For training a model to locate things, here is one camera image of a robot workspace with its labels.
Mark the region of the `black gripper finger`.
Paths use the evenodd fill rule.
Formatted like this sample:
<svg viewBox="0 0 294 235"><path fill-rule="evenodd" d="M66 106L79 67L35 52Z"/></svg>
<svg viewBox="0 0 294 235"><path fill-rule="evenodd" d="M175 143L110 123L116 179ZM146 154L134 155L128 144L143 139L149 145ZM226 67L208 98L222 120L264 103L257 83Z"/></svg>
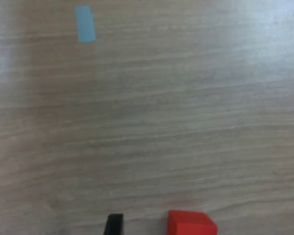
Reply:
<svg viewBox="0 0 294 235"><path fill-rule="evenodd" d="M123 235L124 217L122 213L109 214L103 235Z"/></svg>

